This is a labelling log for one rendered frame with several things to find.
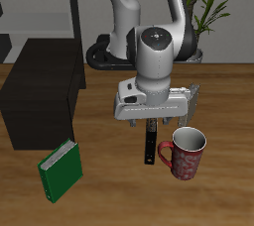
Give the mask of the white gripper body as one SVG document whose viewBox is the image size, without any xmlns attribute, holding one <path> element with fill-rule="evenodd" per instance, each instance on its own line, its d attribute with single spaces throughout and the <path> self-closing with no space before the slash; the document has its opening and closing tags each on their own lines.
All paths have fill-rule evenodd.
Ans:
<svg viewBox="0 0 254 226">
<path fill-rule="evenodd" d="M 191 91 L 185 87 L 171 88 L 168 100 L 158 106 L 122 103 L 119 95 L 116 95 L 114 117 L 116 120 L 132 120 L 184 116 L 188 113 L 188 100 L 190 98 Z"/>
</svg>

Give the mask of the green book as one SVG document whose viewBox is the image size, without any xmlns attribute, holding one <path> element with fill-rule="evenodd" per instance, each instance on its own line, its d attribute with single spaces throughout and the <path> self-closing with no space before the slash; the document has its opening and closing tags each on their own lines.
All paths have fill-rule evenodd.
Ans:
<svg viewBox="0 0 254 226">
<path fill-rule="evenodd" d="M 67 139 L 37 167 L 46 198 L 56 203 L 82 177 L 78 143 Z"/>
</svg>

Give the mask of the red patterned mug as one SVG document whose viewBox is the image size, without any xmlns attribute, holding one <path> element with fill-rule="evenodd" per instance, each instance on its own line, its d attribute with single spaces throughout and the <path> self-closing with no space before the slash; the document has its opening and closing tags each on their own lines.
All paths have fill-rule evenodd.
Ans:
<svg viewBox="0 0 254 226">
<path fill-rule="evenodd" d="M 180 180 L 194 178 L 203 150 L 206 146 L 206 137 L 198 129 L 181 127 L 173 133 L 173 140 L 161 142 L 158 146 L 158 155 L 162 162 L 171 169 L 173 176 Z M 162 150 L 170 148 L 172 158 L 167 160 Z"/>
</svg>

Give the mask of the dark wooden cabinet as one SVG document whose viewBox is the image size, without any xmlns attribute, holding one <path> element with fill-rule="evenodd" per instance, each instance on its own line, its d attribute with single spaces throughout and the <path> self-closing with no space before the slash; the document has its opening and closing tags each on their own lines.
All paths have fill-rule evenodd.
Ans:
<svg viewBox="0 0 254 226">
<path fill-rule="evenodd" d="M 81 41 L 29 39 L 0 89 L 15 150 L 53 150 L 73 140 L 77 94 L 86 87 Z"/>
</svg>

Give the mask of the flat black base plate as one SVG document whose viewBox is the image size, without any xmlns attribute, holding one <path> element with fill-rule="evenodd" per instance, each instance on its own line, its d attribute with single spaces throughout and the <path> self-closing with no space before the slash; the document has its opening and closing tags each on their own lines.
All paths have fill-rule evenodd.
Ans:
<svg viewBox="0 0 254 226">
<path fill-rule="evenodd" d="M 127 59 L 113 56 L 106 49 L 110 43 L 110 35 L 103 34 L 86 52 L 86 61 L 90 67 L 98 70 L 135 70 Z"/>
</svg>

